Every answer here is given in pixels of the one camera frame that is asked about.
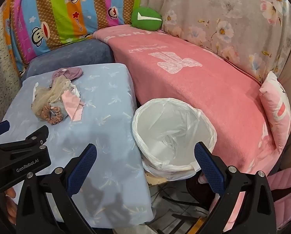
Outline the operator left hand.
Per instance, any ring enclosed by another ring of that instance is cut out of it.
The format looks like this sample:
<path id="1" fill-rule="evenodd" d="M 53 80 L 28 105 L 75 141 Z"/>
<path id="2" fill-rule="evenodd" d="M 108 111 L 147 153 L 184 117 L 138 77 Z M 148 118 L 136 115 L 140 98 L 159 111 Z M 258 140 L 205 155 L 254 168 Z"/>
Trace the operator left hand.
<path id="1" fill-rule="evenodd" d="M 8 214 L 8 219 L 11 224 L 16 224 L 16 214 L 17 214 L 17 204 L 13 201 L 15 199 L 16 193 L 14 188 L 10 188 L 5 191 L 6 199 L 6 209 Z"/>

